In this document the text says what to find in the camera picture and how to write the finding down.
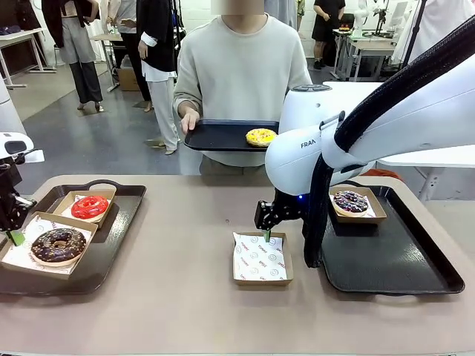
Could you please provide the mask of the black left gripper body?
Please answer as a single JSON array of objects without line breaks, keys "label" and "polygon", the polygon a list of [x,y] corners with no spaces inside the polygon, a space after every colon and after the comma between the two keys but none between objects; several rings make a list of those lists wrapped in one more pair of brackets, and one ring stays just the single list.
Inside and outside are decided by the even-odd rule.
[{"label": "black left gripper body", "polygon": [[18,195],[19,171],[13,158],[0,159],[0,203],[12,202]]}]

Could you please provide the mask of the person's right hand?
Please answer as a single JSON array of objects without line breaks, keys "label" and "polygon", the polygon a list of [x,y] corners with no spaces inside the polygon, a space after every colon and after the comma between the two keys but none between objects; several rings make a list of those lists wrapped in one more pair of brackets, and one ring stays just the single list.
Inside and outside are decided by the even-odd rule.
[{"label": "person's right hand", "polygon": [[200,120],[200,114],[192,108],[186,108],[181,115],[181,128],[186,135],[189,131],[193,131],[195,125]]}]

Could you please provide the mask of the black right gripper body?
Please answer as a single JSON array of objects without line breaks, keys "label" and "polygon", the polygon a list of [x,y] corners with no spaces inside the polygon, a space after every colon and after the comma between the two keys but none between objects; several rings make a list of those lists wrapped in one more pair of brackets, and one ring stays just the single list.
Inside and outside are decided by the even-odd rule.
[{"label": "black right gripper body", "polygon": [[274,219],[278,222],[287,220],[307,221],[309,194],[291,195],[275,190]]}]

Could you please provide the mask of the black serving tray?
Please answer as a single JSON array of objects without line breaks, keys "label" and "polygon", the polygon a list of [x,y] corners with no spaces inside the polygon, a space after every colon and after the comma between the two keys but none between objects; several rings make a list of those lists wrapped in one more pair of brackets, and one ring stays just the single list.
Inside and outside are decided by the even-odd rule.
[{"label": "black serving tray", "polygon": [[194,130],[186,134],[184,144],[195,151],[264,152],[266,148],[253,147],[246,141],[246,134],[256,128],[277,133],[279,122],[201,119]]}]

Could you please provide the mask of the red glazed donut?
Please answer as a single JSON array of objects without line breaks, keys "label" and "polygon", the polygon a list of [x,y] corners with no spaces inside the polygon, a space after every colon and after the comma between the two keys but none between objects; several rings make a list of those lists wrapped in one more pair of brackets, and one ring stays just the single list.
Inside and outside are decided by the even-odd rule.
[{"label": "red glazed donut", "polygon": [[104,213],[109,206],[106,198],[101,196],[86,196],[76,201],[71,207],[71,215],[79,219],[91,219]]}]

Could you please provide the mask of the orange stool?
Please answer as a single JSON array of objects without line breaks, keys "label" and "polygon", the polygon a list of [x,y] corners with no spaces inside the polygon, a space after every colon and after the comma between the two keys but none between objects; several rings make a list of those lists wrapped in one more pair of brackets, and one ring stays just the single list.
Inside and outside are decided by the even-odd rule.
[{"label": "orange stool", "polygon": [[372,169],[368,170],[367,172],[365,172],[363,174],[363,176],[366,176],[366,177],[391,177],[391,178],[403,181],[403,179],[396,172],[385,170],[385,169],[372,168]]}]

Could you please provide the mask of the white workshop table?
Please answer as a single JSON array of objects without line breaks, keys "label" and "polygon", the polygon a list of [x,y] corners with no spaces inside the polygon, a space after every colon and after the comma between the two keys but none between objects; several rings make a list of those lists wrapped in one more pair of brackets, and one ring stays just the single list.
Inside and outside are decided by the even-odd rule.
[{"label": "white workshop table", "polygon": [[30,44],[33,55],[35,58],[35,65],[27,67],[22,71],[22,73],[56,73],[57,69],[55,66],[48,66],[48,62],[43,54],[39,43],[36,41],[36,34],[44,33],[45,28],[39,27],[33,30],[21,30],[17,33],[11,33],[8,35],[0,35],[0,66],[4,73],[4,83],[8,90],[14,90],[16,88],[26,88],[26,84],[14,84],[10,71],[8,69],[7,63],[4,59],[2,50],[7,47],[12,47],[14,45],[27,42]]}]

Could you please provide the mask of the large white table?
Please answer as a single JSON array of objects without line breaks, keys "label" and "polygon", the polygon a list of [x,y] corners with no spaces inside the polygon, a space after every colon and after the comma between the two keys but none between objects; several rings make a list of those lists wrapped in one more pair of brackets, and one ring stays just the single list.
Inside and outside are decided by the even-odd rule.
[{"label": "large white table", "polygon": [[[348,108],[356,106],[380,83],[378,82],[325,82],[336,91],[338,99]],[[414,167],[425,179],[419,199],[427,202],[433,198],[440,178],[447,168],[475,170],[475,145],[439,148],[426,151],[388,156],[378,163],[391,167]]]}]

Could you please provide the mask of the chocolate sprinkled donut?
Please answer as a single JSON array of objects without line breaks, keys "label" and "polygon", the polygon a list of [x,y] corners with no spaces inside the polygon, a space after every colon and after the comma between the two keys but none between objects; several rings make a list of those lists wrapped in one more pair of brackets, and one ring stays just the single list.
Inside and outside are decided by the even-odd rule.
[{"label": "chocolate sprinkled donut", "polygon": [[63,267],[75,263],[87,246],[84,234],[72,228],[58,228],[40,235],[31,245],[32,258],[48,267]]}]

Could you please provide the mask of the white hanging fabric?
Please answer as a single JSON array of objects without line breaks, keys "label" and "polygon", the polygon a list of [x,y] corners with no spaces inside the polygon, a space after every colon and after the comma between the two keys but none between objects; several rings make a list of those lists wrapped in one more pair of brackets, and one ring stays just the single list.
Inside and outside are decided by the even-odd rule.
[{"label": "white hanging fabric", "polygon": [[[402,28],[391,57],[394,64],[402,63],[407,54],[421,6],[422,0],[417,0]],[[472,0],[427,0],[408,62],[411,63],[417,56],[434,46],[473,15],[475,15],[475,4]]]}]

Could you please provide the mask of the grey-framed workbench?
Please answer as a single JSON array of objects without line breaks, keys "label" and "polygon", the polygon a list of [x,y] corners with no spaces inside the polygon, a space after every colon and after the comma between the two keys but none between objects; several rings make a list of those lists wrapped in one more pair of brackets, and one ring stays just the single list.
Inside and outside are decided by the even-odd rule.
[{"label": "grey-framed workbench", "polygon": [[[343,82],[377,82],[380,80],[384,62],[389,59],[396,46],[390,39],[380,37],[355,37],[350,32],[334,30],[336,55],[330,74]],[[363,58],[376,60],[376,67],[368,77],[360,76]]]}]

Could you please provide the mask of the yellow glazed donut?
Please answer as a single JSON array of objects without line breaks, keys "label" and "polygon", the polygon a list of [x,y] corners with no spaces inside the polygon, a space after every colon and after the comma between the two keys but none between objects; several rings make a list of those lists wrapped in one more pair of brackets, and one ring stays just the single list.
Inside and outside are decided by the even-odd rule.
[{"label": "yellow glazed donut", "polygon": [[246,134],[246,141],[253,147],[267,148],[277,137],[276,132],[267,128],[256,128]]}]

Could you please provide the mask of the white flat wrist plate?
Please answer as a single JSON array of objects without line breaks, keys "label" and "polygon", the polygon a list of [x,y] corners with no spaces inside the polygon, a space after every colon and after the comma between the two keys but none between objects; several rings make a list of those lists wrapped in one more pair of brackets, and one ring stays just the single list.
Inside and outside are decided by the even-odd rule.
[{"label": "white flat wrist plate", "polygon": [[25,163],[39,163],[44,162],[45,156],[43,150],[34,149],[28,152],[18,154],[15,158],[15,163],[17,165],[22,165]]}]

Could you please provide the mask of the bystander in grey trousers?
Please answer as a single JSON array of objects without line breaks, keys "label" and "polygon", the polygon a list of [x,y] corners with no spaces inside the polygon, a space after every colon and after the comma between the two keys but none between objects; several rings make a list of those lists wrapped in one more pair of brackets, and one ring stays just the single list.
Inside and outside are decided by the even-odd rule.
[{"label": "bystander in grey trousers", "polygon": [[94,103],[103,111],[102,91],[95,67],[95,52],[86,27],[99,18],[96,0],[41,0],[45,24],[62,61],[69,66],[77,95],[78,109]]}]

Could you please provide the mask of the bystander in black trousers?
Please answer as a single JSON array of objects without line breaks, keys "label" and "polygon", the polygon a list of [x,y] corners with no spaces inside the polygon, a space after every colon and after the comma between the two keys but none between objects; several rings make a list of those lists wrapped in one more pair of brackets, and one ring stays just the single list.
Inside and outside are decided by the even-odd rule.
[{"label": "bystander in black trousers", "polygon": [[123,45],[131,61],[132,68],[146,103],[146,113],[153,110],[151,95],[147,82],[142,74],[142,63],[138,52],[139,37],[137,35],[137,0],[109,0],[106,22],[116,25]]}]

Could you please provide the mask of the person's right forearm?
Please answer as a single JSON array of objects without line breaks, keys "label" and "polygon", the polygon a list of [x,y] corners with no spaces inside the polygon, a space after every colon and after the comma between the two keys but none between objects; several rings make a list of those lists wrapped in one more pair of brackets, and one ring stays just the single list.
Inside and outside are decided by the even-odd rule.
[{"label": "person's right forearm", "polygon": [[188,102],[199,114],[202,113],[202,95],[199,90],[193,90],[189,93],[182,88],[176,87],[174,90],[174,109],[177,113],[179,113],[180,104],[184,102]]}]

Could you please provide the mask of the person in beige sweater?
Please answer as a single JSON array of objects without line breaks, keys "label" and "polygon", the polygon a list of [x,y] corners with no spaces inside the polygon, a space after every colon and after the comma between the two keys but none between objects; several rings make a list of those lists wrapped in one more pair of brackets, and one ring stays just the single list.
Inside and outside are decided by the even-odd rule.
[{"label": "person in beige sweater", "polygon": [[175,87],[201,92],[200,120],[278,121],[287,91],[311,84],[298,32],[264,2],[223,0],[222,13],[184,38]]}]

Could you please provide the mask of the bystander in black clothes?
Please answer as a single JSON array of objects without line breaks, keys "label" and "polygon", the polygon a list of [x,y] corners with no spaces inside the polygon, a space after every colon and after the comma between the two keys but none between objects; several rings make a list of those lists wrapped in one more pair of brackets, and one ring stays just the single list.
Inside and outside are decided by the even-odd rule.
[{"label": "bystander in black clothes", "polygon": [[333,30],[340,27],[344,15],[345,0],[315,0],[315,23],[312,31],[314,44],[314,65],[316,70],[325,66],[323,60],[324,48],[333,39]]}]

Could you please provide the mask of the small white-framed table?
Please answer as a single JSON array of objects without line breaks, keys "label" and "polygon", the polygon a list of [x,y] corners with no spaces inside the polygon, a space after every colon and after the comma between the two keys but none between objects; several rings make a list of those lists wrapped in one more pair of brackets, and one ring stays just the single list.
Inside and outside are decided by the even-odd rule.
[{"label": "small white-framed table", "polygon": [[91,40],[99,42],[102,52],[105,55],[105,63],[107,65],[108,75],[111,80],[111,85],[108,87],[107,92],[110,93],[119,87],[119,76],[115,51],[125,49],[125,47],[122,45],[122,37],[119,33],[107,33],[92,36]]}]

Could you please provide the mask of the black stand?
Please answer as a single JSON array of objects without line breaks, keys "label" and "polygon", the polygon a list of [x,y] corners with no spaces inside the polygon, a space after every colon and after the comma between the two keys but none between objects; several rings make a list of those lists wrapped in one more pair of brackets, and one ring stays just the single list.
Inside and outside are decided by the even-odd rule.
[{"label": "black stand", "polygon": [[393,38],[393,34],[384,31],[383,26],[387,20],[387,10],[389,7],[390,0],[373,0],[375,7],[373,8],[373,15],[378,18],[378,23],[376,25],[376,30],[373,32],[375,37],[384,38],[384,39],[391,39]]}]

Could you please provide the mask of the bystander in white trousers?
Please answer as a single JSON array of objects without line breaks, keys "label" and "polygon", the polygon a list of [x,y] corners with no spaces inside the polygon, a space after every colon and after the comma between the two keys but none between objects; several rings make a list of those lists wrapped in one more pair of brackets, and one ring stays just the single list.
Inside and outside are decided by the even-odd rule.
[{"label": "bystander in white trousers", "polygon": [[177,150],[179,135],[172,113],[176,65],[170,0],[137,0],[137,35],[142,74],[161,133],[160,139],[147,144],[171,155]]}]

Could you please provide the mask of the brown cardboard carton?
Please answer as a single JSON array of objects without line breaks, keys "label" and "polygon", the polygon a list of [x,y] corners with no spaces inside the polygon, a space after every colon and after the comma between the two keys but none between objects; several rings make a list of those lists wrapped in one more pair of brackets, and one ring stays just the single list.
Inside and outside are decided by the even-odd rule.
[{"label": "brown cardboard carton", "polygon": [[135,72],[131,67],[121,68],[117,70],[119,78],[119,86],[123,91],[139,91],[140,87],[135,76]]}]

